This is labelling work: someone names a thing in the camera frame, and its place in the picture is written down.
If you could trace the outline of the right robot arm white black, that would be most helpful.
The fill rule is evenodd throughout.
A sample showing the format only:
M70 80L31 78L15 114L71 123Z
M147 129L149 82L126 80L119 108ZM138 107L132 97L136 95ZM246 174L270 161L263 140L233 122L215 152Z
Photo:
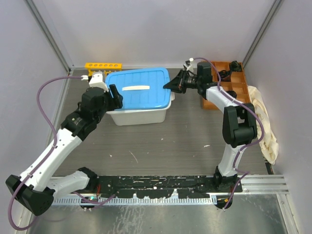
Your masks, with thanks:
M245 149L257 137L256 115L251 103L237 100L232 93L221 87L221 76L213 81L212 62L201 61L197 73L191 71L191 61L187 60L175 78L163 87L174 93L184 94L187 89L196 89L205 100L213 103L223 114L222 136L226 143L221 162L217 165L213 185L219 192L225 192L237 181L237 166Z

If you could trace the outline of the white plastic bin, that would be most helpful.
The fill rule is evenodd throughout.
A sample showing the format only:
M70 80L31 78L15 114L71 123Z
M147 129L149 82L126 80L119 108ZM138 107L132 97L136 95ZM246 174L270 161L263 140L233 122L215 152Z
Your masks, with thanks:
M171 103L174 99L175 95L174 93L171 93L168 106L162 109L115 110L109 111L106 114L112 117L117 126L162 123L165 120L166 112L171 107Z

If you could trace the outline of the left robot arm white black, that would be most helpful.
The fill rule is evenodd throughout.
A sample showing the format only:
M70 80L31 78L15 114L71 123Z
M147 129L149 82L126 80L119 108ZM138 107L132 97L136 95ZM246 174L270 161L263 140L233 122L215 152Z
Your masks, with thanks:
M122 101L114 84L108 90L88 88L77 109L65 118L56 138L37 160L19 176L7 178L5 183L15 200L39 216L59 197L78 190L93 193L98 187L98 176L86 167L55 181L51 177L67 156L97 128L106 112L122 108Z

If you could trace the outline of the yellow test tube rack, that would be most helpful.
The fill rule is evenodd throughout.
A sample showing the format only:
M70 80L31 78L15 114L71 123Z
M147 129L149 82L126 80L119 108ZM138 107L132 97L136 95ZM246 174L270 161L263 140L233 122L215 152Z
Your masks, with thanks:
M88 75L91 76L94 72L103 72L104 75L108 75L112 72L118 72L122 70L122 63L101 63L101 62L87 62L84 66L88 70Z

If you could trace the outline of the blue plastic tray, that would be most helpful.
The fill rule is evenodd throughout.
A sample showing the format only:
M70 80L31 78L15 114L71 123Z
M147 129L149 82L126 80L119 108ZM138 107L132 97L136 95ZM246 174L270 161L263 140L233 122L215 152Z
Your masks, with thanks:
M154 110L169 105L171 91L163 86L170 81L166 68L134 69L109 74L105 83L114 84L123 96L122 110Z

